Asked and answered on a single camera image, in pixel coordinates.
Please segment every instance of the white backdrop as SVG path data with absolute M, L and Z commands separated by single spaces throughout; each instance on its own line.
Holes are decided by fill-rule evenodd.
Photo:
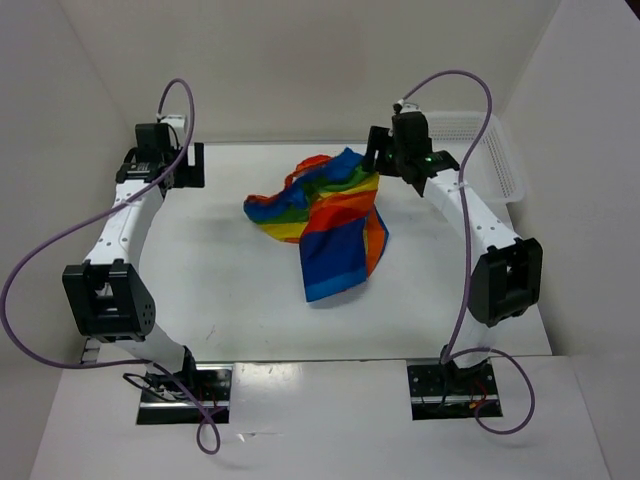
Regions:
M 32 247 L 111 203 L 114 172 L 129 142 L 58 4 L 0 0 L 2 282 Z M 16 332 L 52 358 L 79 358 L 81 337 L 60 279 L 95 234 L 80 233 L 44 253 L 12 292 Z M 59 378 L 0 333 L 0 477 L 28 478 Z
M 540 310 L 614 480 L 638 476 L 639 45 L 624 1 L 565 0 L 503 118 L 530 184 L 515 223 L 544 247 Z
M 201 140 L 366 139 L 426 75 L 505 105 L 559 0 L 60 0 L 130 126 L 180 75 Z M 441 80 L 428 110 L 484 109 Z M 175 105 L 184 108 L 180 98 Z

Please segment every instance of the rainbow flag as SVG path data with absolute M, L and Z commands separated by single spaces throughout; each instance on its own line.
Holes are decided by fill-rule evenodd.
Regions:
M 308 302 L 363 283 L 384 253 L 389 232 L 374 205 L 379 176 L 361 163 L 349 148 L 333 158 L 317 155 L 287 176 L 280 193 L 244 202 L 265 233 L 299 244 Z

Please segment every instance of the white tabletop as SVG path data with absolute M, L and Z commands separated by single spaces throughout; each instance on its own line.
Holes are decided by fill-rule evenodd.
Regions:
M 118 355 L 103 349 L 102 359 Z M 606 480 L 571 362 L 527 357 L 537 394 L 524 431 L 473 419 L 412 421 L 403 361 L 237 364 L 223 445 L 202 454 L 195 425 L 136 426 L 139 392 L 113 368 L 63 373 L 31 480 Z M 528 409 L 522 379 L 494 361 L 506 428 Z
M 351 145 L 362 151 L 362 145 Z M 439 145 L 461 158 L 465 145 Z M 369 281 L 328 299 L 304 299 L 298 247 L 280 243 L 242 210 L 270 195 L 308 156 L 344 145 L 206 147 L 206 187 L 172 190 L 149 231 L 140 272 L 157 322 L 199 361 L 437 357 L 456 318 L 464 245 L 426 200 L 383 178 L 376 205 L 390 231 Z M 483 152 L 472 157 L 484 161 Z M 485 188 L 480 170 L 469 178 Z M 508 222 L 504 205 L 494 206 Z M 497 347 L 549 355 L 537 308 L 498 327 Z

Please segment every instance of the white plastic basket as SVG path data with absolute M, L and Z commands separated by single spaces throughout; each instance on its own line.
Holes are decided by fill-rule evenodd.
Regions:
M 484 121 L 484 112 L 425 112 L 434 149 L 447 148 L 458 162 Z M 512 203 L 524 198 L 517 170 L 500 120 L 491 116 L 489 127 L 466 170 L 466 178 L 488 202 Z

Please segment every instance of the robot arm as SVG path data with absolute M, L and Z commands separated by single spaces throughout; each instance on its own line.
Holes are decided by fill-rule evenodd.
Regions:
M 460 166 L 446 151 L 434 152 L 427 120 L 417 106 L 396 105 L 393 132 L 371 127 L 363 166 L 401 177 L 429 200 L 464 238 L 458 185 Z M 523 240 L 500 222 L 476 192 L 464 185 L 471 227 L 471 290 L 462 329 L 452 353 L 491 347 L 502 320 L 522 315 L 538 301 L 542 247 Z M 487 353 L 453 360 L 458 369 L 482 364 Z
M 177 132 L 184 132 L 185 121 L 171 116 L 136 126 L 138 145 L 129 151 L 116 175 L 114 206 L 127 203 L 175 160 L 180 152 Z M 167 192 L 204 187 L 204 145 L 196 143 L 194 152 L 194 166 L 185 158 L 164 182 L 109 217 L 82 264 L 68 265 L 62 276 L 80 333 L 114 343 L 136 358 L 157 362 L 187 382 L 195 361 L 186 347 L 171 340 L 155 323 L 155 302 L 138 267 L 147 232 Z M 161 373 L 151 365 L 147 368 L 150 374 Z

